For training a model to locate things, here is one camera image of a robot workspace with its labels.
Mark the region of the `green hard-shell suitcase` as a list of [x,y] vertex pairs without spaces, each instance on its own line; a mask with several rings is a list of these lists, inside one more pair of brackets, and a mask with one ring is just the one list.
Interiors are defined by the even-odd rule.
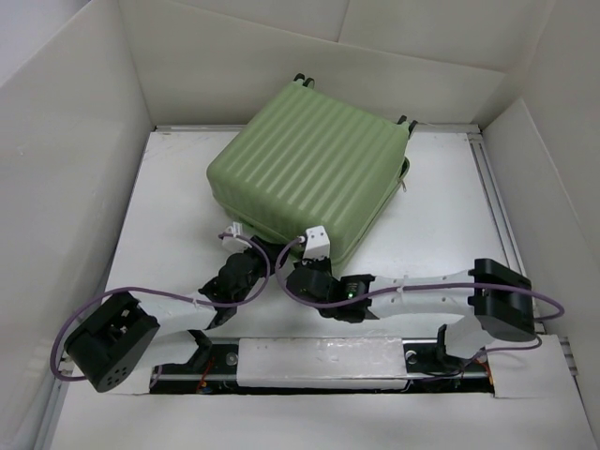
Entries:
[[322,226],[347,264],[410,169],[415,123],[329,97],[297,74],[208,165],[216,202],[262,239],[287,244]]

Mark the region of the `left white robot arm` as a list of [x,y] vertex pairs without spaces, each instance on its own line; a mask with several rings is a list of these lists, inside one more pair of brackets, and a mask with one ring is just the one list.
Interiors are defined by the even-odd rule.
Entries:
[[199,371],[212,343],[205,334],[260,296],[277,267],[280,245],[257,236],[224,233],[241,245],[216,276],[193,295],[126,287],[89,301],[93,312],[76,328],[65,323],[52,348],[65,352],[99,393],[109,392],[135,370],[181,365]]

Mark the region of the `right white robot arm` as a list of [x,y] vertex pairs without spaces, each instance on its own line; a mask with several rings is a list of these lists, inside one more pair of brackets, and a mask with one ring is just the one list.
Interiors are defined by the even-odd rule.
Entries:
[[279,279],[294,301],[345,323],[396,316],[451,315],[427,354],[429,376],[456,376],[496,340],[535,339],[531,282],[491,259],[442,277],[387,278],[371,274],[335,278],[328,259],[304,259]]

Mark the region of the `white foam block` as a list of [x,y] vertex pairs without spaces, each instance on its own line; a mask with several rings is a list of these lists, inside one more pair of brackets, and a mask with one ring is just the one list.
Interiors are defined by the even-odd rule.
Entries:
[[408,372],[396,337],[243,338],[236,381],[243,387],[401,389]]

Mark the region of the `metal base rail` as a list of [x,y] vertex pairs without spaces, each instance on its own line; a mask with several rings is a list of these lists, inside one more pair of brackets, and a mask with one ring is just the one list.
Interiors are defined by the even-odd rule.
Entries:
[[560,395],[576,370],[563,341],[512,347],[474,360],[441,359],[431,339],[224,338],[170,335],[108,351],[73,344],[75,377],[99,393],[310,395],[484,393],[496,398]]

